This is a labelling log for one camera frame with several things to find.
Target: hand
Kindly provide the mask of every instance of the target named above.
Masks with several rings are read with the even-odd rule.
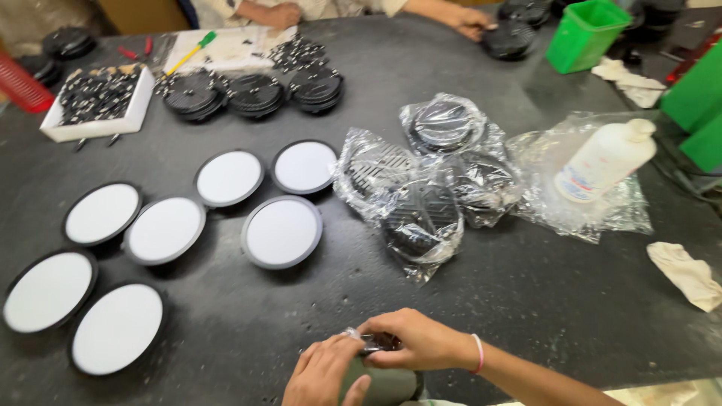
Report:
[[[440,16],[441,22],[474,42],[482,40],[484,30],[494,30],[497,27],[488,14],[479,10],[451,3],[444,8],[445,13]]]
[[[301,18],[301,8],[296,3],[285,2],[273,7],[267,7],[253,21],[260,25],[285,30],[288,27],[298,25]]]
[[[470,334],[457,332],[410,308],[372,317],[358,330],[361,334],[394,334],[404,345],[403,350],[378,351],[366,357],[364,363],[376,368],[473,371],[479,365],[477,341]]]
[[[345,334],[314,342],[298,359],[286,386],[282,406],[337,406],[342,379],[351,359],[363,346],[363,341]],[[370,384],[368,375],[357,379],[346,393],[342,406],[360,406]]]

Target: wire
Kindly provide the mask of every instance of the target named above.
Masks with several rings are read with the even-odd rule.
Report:
[[[687,170],[684,169],[680,164],[679,161],[676,159],[676,157],[671,153],[669,148],[663,143],[663,142],[657,142],[657,145],[662,146],[662,150],[664,150],[664,153],[669,156],[672,161],[674,161],[674,166],[677,167],[677,169],[681,170],[682,172],[688,174],[688,175],[694,175],[694,176],[704,176],[707,178],[722,178],[722,173],[705,173],[705,172],[698,172],[696,170]]]
[[[669,179],[672,183],[674,183],[674,185],[677,186],[685,194],[688,194],[702,202],[707,202],[707,203],[711,203],[711,204],[722,204],[722,199],[710,199],[708,197],[704,197],[701,194],[697,193],[694,189],[690,188],[683,181],[676,179],[670,172],[668,172],[666,169],[662,168],[662,164],[657,162],[657,159],[652,158],[652,160],[650,162],[652,162],[652,165],[654,165],[654,167],[657,168],[659,173],[661,173],[662,175],[664,175],[665,178]]]

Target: dark table surface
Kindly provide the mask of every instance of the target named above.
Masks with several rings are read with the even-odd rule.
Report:
[[[437,92],[472,99],[509,135],[546,129],[570,111],[612,112],[625,104],[588,72],[560,75],[543,58],[554,27],[541,29],[526,61],[486,57],[477,45],[419,17],[384,16],[304,24],[324,43],[348,90],[327,116],[291,107],[250,123],[229,113],[192,126],[151,100],[143,129],[113,147],[55,144],[42,115],[10,108],[0,117],[0,285],[39,256],[68,246],[61,221],[87,190],[126,180],[146,200],[192,194],[211,155],[234,147],[268,165],[286,144],[315,138],[341,149],[350,126],[406,145],[398,109]],[[117,57],[118,39],[77,64]],[[300,349],[369,316],[413,307],[454,328],[591,385],[609,388],[722,375],[722,311],[687,302],[647,257],[654,241],[681,243],[722,266],[722,223],[708,205],[681,195],[650,165],[640,181],[653,236],[604,233],[600,245],[557,236],[517,217],[468,229],[461,252],[420,287],[404,278],[377,233],[332,193],[314,197],[323,238],[294,274],[274,276],[240,251],[245,216],[281,191],[266,177],[235,210],[215,212],[199,241],[163,272],[117,251],[97,253],[95,295],[127,279],[168,293],[170,323],[141,363],[103,379],[69,364],[72,323],[38,336],[0,329],[3,405],[279,404]],[[486,405],[507,397],[465,371],[427,373],[432,398]]]

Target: green container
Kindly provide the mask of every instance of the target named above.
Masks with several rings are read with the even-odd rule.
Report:
[[[661,109],[696,133],[722,115],[722,45],[717,43],[662,97]]]
[[[547,59],[559,73],[590,69],[630,22],[632,17],[609,0],[570,4],[549,44]]]
[[[722,113],[679,146],[705,172],[722,165]]]

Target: rag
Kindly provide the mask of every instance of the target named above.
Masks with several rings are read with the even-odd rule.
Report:
[[[617,89],[641,108],[652,107],[667,88],[657,80],[629,72],[622,61],[606,56],[591,69],[591,73],[614,82]]]
[[[694,260],[679,244],[652,243],[647,254],[691,304],[710,312],[722,303],[722,287],[712,280],[707,262]]]

